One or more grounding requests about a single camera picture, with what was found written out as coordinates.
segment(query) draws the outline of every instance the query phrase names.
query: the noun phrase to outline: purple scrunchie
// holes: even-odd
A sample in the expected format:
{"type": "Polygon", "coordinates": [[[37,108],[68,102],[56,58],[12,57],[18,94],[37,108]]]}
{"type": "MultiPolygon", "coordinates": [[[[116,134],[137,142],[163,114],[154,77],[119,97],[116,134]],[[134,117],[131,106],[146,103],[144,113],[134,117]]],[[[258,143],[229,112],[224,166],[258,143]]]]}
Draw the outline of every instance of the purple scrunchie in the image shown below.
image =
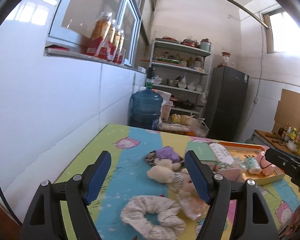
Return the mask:
{"type": "Polygon", "coordinates": [[[180,156],[173,150],[173,147],[166,146],[162,149],[155,151],[157,158],[159,159],[169,159],[172,163],[179,163],[181,161],[180,156]]]}

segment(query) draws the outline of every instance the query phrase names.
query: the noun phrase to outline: wooden countertop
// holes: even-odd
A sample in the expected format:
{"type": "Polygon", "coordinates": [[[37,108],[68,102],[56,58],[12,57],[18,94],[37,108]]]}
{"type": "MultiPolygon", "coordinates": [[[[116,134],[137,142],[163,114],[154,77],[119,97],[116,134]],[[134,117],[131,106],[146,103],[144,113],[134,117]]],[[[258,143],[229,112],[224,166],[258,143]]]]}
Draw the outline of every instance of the wooden countertop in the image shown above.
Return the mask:
{"type": "Polygon", "coordinates": [[[270,143],[274,148],[278,148],[282,151],[285,151],[287,153],[290,153],[292,155],[295,155],[295,153],[291,152],[286,146],[281,146],[278,143],[274,143],[272,142],[272,140],[276,140],[274,138],[270,138],[266,136],[266,133],[268,132],[264,132],[264,131],[260,131],[260,130],[255,130],[255,132],[260,135],[263,139],[265,139],[268,143],[270,143]]]}

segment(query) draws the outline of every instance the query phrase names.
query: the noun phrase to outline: pink pouch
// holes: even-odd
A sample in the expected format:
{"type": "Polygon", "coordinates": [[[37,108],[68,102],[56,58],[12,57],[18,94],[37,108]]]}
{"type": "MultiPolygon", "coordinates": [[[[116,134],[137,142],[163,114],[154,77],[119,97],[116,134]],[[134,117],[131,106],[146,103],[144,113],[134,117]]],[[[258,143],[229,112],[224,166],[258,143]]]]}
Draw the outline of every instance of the pink pouch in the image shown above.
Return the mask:
{"type": "Polygon", "coordinates": [[[265,152],[260,152],[256,156],[256,160],[258,161],[260,167],[262,168],[262,173],[266,176],[274,172],[276,166],[270,162],[268,162],[265,158],[265,152]]]}

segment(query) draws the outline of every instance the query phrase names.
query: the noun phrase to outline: tablecloth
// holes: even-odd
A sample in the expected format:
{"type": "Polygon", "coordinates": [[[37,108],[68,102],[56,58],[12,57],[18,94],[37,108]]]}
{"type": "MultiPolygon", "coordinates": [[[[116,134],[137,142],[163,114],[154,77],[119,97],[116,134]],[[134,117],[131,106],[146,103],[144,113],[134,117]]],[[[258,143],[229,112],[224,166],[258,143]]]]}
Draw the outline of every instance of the tablecloth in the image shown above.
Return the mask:
{"type": "MultiPolygon", "coordinates": [[[[89,164],[96,161],[103,150],[110,152],[111,168],[97,200],[88,207],[90,215],[103,240],[131,240],[135,235],[138,236],[138,240],[141,240],[143,237],[131,226],[122,223],[120,219],[120,212],[129,199],[138,195],[164,195],[176,200],[175,194],[164,184],[147,177],[146,171],[150,167],[143,157],[165,146],[174,147],[174,150],[183,156],[189,141],[212,140],[109,124],[77,155],[56,182],[67,181],[73,175],[82,173],[89,164]]],[[[300,205],[298,187],[290,182],[288,176],[285,176],[285,179],[263,185],[260,189],[277,228],[280,228],[300,205]]],[[[66,202],[61,202],[61,208],[68,239],[75,240],[66,202]]],[[[222,236],[224,239],[229,239],[234,211],[235,201],[231,201],[222,236]]],[[[178,216],[187,223],[179,239],[195,239],[204,219],[192,221],[182,212],[178,216]]],[[[147,218],[157,223],[155,215],[148,215],[147,218]]]]}

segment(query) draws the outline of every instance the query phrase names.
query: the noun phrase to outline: blue gripper pad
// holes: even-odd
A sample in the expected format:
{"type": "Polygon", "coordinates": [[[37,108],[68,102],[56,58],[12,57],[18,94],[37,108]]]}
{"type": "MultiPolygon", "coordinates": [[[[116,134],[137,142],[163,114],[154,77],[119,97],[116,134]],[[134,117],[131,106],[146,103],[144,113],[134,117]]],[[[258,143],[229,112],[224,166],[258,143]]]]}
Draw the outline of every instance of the blue gripper pad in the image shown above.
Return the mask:
{"type": "Polygon", "coordinates": [[[90,205],[93,200],[97,199],[102,184],[106,179],[111,166],[111,155],[109,152],[102,152],[95,163],[97,163],[100,158],[100,163],[88,182],[88,190],[85,197],[85,202],[87,205],[90,205]]]}
{"type": "Polygon", "coordinates": [[[204,200],[207,204],[210,204],[211,197],[209,194],[209,183],[205,179],[204,174],[201,168],[206,169],[205,166],[208,167],[208,169],[211,171],[208,165],[202,164],[198,157],[195,155],[194,151],[187,151],[185,154],[185,164],[186,168],[188,170],[188,173],[191,177],[191,180],[195,186],[195,189],[197,190],[197,193],[199,197],[204,200]]]}

